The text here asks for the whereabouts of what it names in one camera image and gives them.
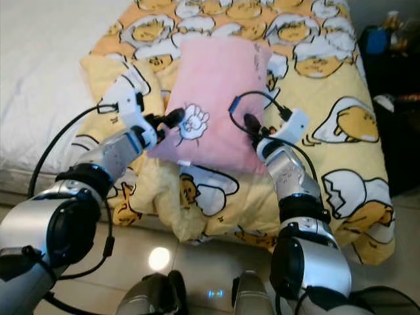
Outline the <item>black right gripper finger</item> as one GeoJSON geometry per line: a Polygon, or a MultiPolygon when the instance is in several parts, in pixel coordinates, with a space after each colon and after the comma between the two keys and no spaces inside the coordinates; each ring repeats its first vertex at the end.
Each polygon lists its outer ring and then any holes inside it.
{"type": "Polygon", "coordinates": [[[263,135],[261,133],[262,125],[260,120],[253,114],[243,115],[244,128],[246,134],[249,135],[250,139],[261,139],[263,135]]]}

